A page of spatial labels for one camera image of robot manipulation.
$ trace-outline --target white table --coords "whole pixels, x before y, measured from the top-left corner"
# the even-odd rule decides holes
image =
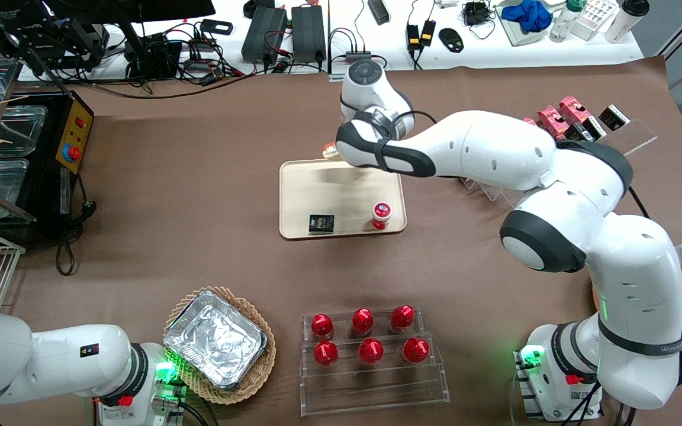
[[[304,3],[304,0],[278,0],[277,4],[285,5],[289,12],[290,8]],[[213,0],[217,13],[211,19],[230,21],[233,23],[233,32],[230,35],[217,35],[217,43],[223,46],[225,58],[235,68],[250,73],[254,65],[244,62],[241,57],[241,46],[249,30],[250,20],[243,16],[243,3],[246,0]],[[389,0],[391,22],[378,26],[373,18],[366,0],[330,0],[330,28],[327,27],[328,0],[321,0],[325,16],[325,33],[336,27],[346,27],[355,31],[354,19],[359,13],[362,2],[365,10],[357,21],[359,32],[365,38],[366,47],[372,54],[378,54],[388,60],[387,70],[411,70],[413,64],[406,51],[405,26],[409,15],[411,2],[409,0]],[[422,27],[428,16],[432,2],[419,0],[415,3],[412,14],[413,24]],[[580,40],[575,35],[570,35],[563,43],[553,43],[544,37],[541,41],[526,46],[514,47],[509,43],[504,28],[496,18],[496,29],[486,40],[477,40],[462,24],[460,16],[461,6],[439,9],[433,11],[433,19],[436,21],[436,32],[433,44],[426,48],[420,57],[419,63],[424,69],[446,69],[458,66],[474,68],[500,68],[500,67],[549,67],[563,65],[601,65],[622,64],[630,60],[644,57],[641,49],[632,34],[628,34],[622,43],[611,44],[604,40],[604,34],[599,33],[590,41]],[[197,22],[200,18],[188,20]],[[170,29],[182,21],[160,21],[145,24],[146,34],[160,33]],[[138,34],[141,34],[141,25],[133,24]],[[116,27],[107,26],[111,33],[108,46],[113,46],[122,40],[122,32]],[[447,51],[446,46],[438,40],[438,32],[442,28],[451,27],[462,36],[465,49],[458,54]],[[191,31],[190,26],[181,27],[186,32]],[[479,35],[484,35],[489,28],[477,27],[474,29]],[[187,40],[182,33],[171,33],[171,40]],[[284,38],[282,49],[292,51],[291,37]],[[333,37],[331,54],[333,57],[344,54],[349,49],[349,40],[346,36],[336,35]],[[205,57],[214,57],[213,54],[203,54]],[[181,54],[182,59],[188,57],[187,49]],[[127,62],[122,54],[105,60],[92,72],[88,73],[90,79],[114,80],[124,77]],[[333,73],[344,73],[348,65],[343,59],[337,59],[333,64]],[[262,70],[262,65],[257,65],[257,70]],[[316,73],[310,67],[294,67],[292,73]],[[33,73],[26,67],[21,73],[20,81],[36,81]]]

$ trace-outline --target white robotic arm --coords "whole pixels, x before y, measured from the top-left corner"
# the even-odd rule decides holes
[[[343,84],[336,148],[349,164],[527,191],[501,226],[504,248],[535,270],[589,267],[601,311],[538,327],[522,351],[533,359],[530,382],[546,419],[566,418],[596,381],[634,408],[662,407],[682,376],[680,265],[658,224],[613,213],[633,177],[625,157],[601,144],[556,143],[538,127],[485,111],[454,113],[401,140],[411,105],[387,87],[378,64],[355,63]]]

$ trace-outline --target computer mouse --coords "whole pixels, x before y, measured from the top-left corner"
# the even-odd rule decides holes
[[[465,48],[462,37],[453,28],[444,28],[438,32],[438,38],[449,51],[459,53]]]

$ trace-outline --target brown table mat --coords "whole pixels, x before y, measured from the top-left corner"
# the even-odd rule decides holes
[[[661,59],[606,67],[392,72],[415,108],[436,118],[481,108],[518,118],[566,95],[592,111],[615,103],[656,135],[631,157],[650,215],[682,243],[682,118]],[[154,84],[155,94],[189,91]],[[589,315],[587,272],[538,273],[501,248],[509,206],[456,180],[403,177],[408,227],[399,235],[287,242],[278,234],[278,169],[320,157],[339,124],[341,85],[325,75],[258,76],[203,95],[130,100],[79,88],[98,118],[83,177],[98,203],[75,245],[75,277],[54,248],[22,260],[11,310],[44,331],[114,323],[136,342],[162,339],[192,289],[222,285],[252,302],[278,342],[271,378],[252,399],[218,409],[220,423],[509,425],[512,350],[541,324]],[[112,89],[139,93],[129,87]],[[427,120],[417,119],[418,130]],[[619,213],[637,213],[625,196]],[[422,306],[446,362],[451,404],[300,419],[301,316],[365,306]],[[525,421],[519,395],[513,398]],[[616,405],[604,405],[611,424]],[[3,424],[86,424],[75,396],[0,406]],[[682,386],[635,424],[682,424]]]

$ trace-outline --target white bottle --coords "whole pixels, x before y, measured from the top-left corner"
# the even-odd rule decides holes
[[[620,43],[630,30],[649,13],[648,0],[625,0],[617,12],[612,26],[609,27],[604,39],[610,43]]]
[[[583,14],[583,9],[586,7],[586,0],[568,0],[562,13],[554,21],[551,33],[549,33],[550,40],[555,43],[565,41],[570,34],[570,29],[573,27],[573,22]]]

